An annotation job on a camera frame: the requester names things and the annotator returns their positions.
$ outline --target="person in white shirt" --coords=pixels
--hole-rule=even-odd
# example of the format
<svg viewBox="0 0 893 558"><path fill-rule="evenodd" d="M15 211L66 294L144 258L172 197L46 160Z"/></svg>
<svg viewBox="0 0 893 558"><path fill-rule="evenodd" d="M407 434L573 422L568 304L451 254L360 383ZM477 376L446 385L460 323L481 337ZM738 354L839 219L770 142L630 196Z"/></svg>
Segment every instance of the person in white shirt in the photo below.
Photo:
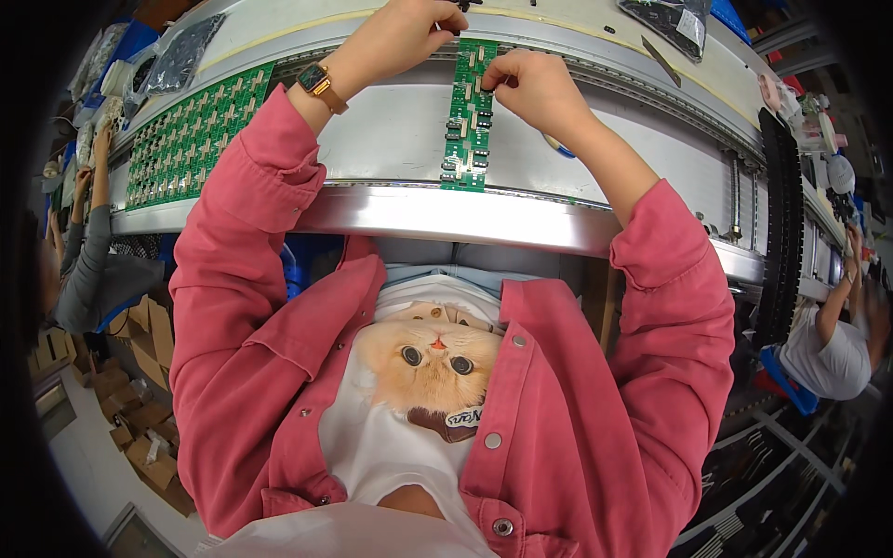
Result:
<svg viewBox="0 0 893 558"><path fill-rule="evenodd" d="M788 342L777 353L781 366L793 380L817 397L837 401L852 399L868 386L887 349L890 332L887 301L871 296L860 306L862 238L852 225L847 235L853 256L844 261L844 277L828 294L822 308L815 303L801 308L803 313L795 320ZM867 327L858 328L840 320L847 299L851 321L867 322ZM861 308L867 320L859 315Z"/></svg>

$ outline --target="person in pink jacket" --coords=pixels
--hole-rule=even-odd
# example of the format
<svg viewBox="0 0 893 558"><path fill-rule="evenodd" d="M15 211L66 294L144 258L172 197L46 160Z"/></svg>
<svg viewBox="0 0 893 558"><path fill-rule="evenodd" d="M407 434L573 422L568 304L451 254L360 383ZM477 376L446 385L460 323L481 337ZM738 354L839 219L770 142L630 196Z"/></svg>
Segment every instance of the person in pink jacket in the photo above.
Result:
<svg viewBox="0 0 893 558"><path fill-rule="evenodd" d="M323 65L348 101L467 27L449 2L392 0ZM367 237L348 237L337 269L286 304L279 253L322 186L316 138L333 114L280 85L223 153L175 249L179 475L212 535L206 555L664 556L695 513L732 383L719 259L561 58L514 50L481 85L571 149L623 227L612 361L560 279L505 279L499 297L437 274L382 289L393 268ZM392 352L367 335L415 312L419 331L440 323L428 315L450 323ZM462 354L460 324L490 352ZM443 358L457 386L486 368L486 401L455 415L476 433L450 438L400 412L377 354L420 375Z"/></svg>

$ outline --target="watch strap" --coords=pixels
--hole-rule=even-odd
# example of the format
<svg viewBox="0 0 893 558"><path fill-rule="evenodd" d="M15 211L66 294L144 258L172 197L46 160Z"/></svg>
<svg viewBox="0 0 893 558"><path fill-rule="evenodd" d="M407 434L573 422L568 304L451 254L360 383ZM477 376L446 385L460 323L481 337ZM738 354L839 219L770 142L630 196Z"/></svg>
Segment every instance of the watch strap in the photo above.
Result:
<svg viewBox="0 0 893 558"><path fill-rule="evenodd" d="M338 96L338 93L332 91L331 86L320 91L317 96L322 99L322 101L329 106L329 110L335 114L343 114L344 111L347 110L347 103L344 102L344 99Z"/></svg>

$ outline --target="circuit board panel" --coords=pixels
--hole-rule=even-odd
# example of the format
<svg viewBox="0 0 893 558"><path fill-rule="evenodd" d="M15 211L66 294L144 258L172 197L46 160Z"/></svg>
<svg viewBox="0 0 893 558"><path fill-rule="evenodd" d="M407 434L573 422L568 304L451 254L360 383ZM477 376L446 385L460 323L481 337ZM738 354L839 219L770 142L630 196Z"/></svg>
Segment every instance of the circuit board panel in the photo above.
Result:
<svg viewBox="0 0 893 558"><path fill-rule="evenodd" d="M446 121L446 149L440 187L483 192L489 165L489 132L493 125L493 92L480 87L490 61L497 57L496 41L459 39L453 96Z"/></svg>
<svg viewBox="0 0 893 558"><path fill-rule="evenodd" d="M218 81L143 125L130 152L127 210L198 197L223 150L263 103L272 67Z"/></svg>

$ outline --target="person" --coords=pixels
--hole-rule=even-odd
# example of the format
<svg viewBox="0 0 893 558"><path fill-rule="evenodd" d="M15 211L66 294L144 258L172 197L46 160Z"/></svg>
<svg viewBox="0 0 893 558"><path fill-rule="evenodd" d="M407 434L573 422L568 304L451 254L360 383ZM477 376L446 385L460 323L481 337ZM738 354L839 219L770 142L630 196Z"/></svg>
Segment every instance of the person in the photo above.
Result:
<svg viewBox="0 0 893 558"><path fill-rule="evenodd" d="M322 64L348 101L467 28L449 2L391 0ZM623 227L610 366L564 281L504 279L497 298L423 274L381 290L392 276L367 237L347 237L337 269L286 304L279 252L325 179L316 138L332 110L278 85L175 246L178 472L211 534L204 555L663 556L694 515L732 383L734 305L719 258L561 58L513 50L481 86L571 149ZM386 347L365 332L419 304L504 332L477 434L462 441L369 399L358 346ZM432 341L423 355L454 348ZM384 356L419 366L428 357L413 343ZM450 362L456 381L480 364Z"/></svg>
<svg viewBox="0 0 893 558"><path fill-rule="evenodd" d="M109 254L110 141L111 131L106 126L96 134L93 144L96 170L78 169L68 244L63 250L59 222L53 214L48 219L46 241L40 252L41 310L49 321L72 334L96 332L111 312L148 292L161 282L164 274L164 262ZM82 249L84 198L91 178L89 232Z"/></svg>
<svg viewBox="0 0 893 558"><path fill-rule="evenodd" d="M777 351L791 379L815 396L835 401L853 399L865 390L887 350L890 332L887 303L876 296L862 300L864 290L874 292L863 289L862 235L849 225L847 237L853 255L844 260L843 278L821 308L811 300L801 301L788 341ZM840 319L847 300L852 323ZM866 322L867 327L858 327Z"/></svg>

